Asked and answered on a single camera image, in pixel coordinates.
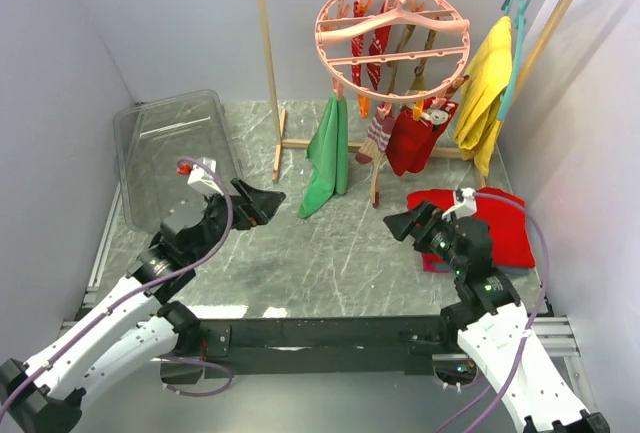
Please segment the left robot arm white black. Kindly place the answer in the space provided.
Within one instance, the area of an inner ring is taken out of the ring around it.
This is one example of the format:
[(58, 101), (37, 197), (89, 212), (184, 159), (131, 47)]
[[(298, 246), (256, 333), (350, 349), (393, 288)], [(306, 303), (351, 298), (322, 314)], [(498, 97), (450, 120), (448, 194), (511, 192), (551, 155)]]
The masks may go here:
[(177, 205), (108, 296), (40, 353), (4, 362), (1, 413), (25, 432), (69, 432), (144, 362), (198, 351), (201, 320), (175, 295), (231, 231), (268, 224), (286, 198), (239, 178), (231, 185), (233, 195), (211, 188), (202, 203)]

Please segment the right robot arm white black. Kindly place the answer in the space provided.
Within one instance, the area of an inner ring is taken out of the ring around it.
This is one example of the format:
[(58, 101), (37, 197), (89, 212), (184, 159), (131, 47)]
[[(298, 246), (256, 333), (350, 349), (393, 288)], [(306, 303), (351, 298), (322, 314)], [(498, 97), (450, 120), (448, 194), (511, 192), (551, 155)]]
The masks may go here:
[(603, 414), (573, 393), (535, 334), (537, 314), (527, 311), (495, 265), (485, 221), (423, 202), (384, 223), (396, 240), (412, 238), (416, 251), (438, 256), (453, 270), (459, 300), (441, 311), (440, 343), (466, 353), (496, 393), (469, 431), (497, 405), (519, 432), (609, 431)]

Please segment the striped beige purple sock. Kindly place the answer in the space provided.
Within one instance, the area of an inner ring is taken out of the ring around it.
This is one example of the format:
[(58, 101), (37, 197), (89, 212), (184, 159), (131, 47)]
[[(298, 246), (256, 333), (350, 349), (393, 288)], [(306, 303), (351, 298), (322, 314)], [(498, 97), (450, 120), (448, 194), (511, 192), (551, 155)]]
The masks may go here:
[(396, 122), (393, 110), (378, 109), (370, 124), (366, 138), (356, 153), (355, 159), (360, 164), (369, 164), (382, 159), (386, 153), (391, 134)]

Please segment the red sock front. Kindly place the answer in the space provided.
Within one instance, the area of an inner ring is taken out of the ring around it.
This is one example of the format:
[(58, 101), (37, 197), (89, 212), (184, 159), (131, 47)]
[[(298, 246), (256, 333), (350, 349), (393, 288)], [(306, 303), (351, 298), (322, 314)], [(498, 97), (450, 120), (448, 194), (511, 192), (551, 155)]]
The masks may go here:
[(443, 132), (443, 125), (414, 121), (411, 110), (402, 108), (386, 148), (386, 156), (394, 174), (401, 177), (407, 172), (420, 173)]

